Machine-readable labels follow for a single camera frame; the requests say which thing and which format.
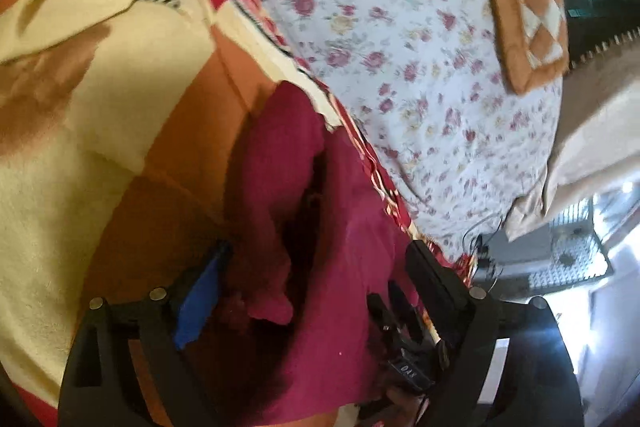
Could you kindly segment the dark red garment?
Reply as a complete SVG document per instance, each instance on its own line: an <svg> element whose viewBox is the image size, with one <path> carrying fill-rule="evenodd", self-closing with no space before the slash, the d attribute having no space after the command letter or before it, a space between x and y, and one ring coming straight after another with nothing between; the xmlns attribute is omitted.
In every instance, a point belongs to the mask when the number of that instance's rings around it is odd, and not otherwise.
<svg viewBox="0 0 640 427"><path fill-rule="evenodd" d="M228 205L220 299L186 353L227 426L297 421L372 399L383 346L367 298L409 289L406 233L344 129L285 82L250 126Z"/></svg>

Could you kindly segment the orange cream red fleece blanket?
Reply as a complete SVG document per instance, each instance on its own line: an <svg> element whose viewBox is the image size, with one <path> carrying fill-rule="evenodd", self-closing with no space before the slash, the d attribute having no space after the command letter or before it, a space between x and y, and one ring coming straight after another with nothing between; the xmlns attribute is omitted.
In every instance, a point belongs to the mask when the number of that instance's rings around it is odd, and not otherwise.
<svg viewBox="0 0 640 427"><path fill-rule="evenodd" d="M231 247L245 140L285 82L346 131L415 239L355 119L259 0L1 0L3 425L58 423L94 299L140 300Z"/></svg>

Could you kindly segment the white floral quilt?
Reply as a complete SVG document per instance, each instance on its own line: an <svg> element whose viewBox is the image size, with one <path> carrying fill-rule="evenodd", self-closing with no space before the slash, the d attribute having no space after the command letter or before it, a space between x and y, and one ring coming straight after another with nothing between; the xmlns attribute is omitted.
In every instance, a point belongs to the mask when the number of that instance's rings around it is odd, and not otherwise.
<svg viewBox="0 0 640 427"><path fill-rule="evenodd" d="M511 92L489 0L262 2L447 257L498 228L544 172L562 89Z"/></svg>

